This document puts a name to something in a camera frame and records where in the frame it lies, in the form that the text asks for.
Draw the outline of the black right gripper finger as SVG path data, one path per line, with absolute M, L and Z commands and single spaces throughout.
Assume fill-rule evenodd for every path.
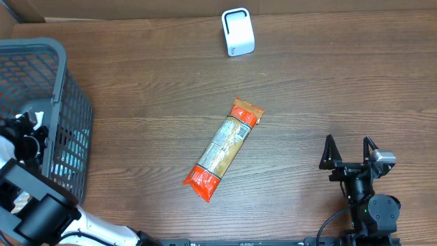
M 332 135 L 326 136 L 324 152 L 319 164 L 319 169 L 332 170 L 342 166 L 342 158 Z
M 371 151 L 378 149 L 377 145 L 373 142 L 370 136 L 366 136 L 363 139 L 363 160 L 369 159 Z

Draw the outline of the orange noodle packet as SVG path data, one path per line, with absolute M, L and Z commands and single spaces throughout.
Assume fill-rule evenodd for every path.
M 236 98 L 220 128 L 182 182 L 209 202 L 225 172 L 265 110 Z

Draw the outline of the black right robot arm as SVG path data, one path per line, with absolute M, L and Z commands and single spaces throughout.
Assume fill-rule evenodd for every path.
M 366 136 L 363 139 L 363 161 L 343 161 L 332 135 L 326 136 L 320 169 L 330 170 L 331 182 L 338 182 L 348 206 L 329 217 L 316 234 L 316 245 L 400 245 L 392 233 L 397 231 L 400 201 L 392 196 L 376 194 L 375 179 L 387 175 L 396 164 L 396 156 L 382 150 Z M 322 238 L 324 228 L 339 216 L 350 213 L 352 227 L 334 239 Z

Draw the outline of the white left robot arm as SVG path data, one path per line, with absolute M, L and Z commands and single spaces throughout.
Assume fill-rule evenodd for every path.
M 1 119 L 1 240 L 24 245 L 158 245 L 140 230 L 87 214 L 77 198 L 42 175 L 48 129 L 36 114 Z

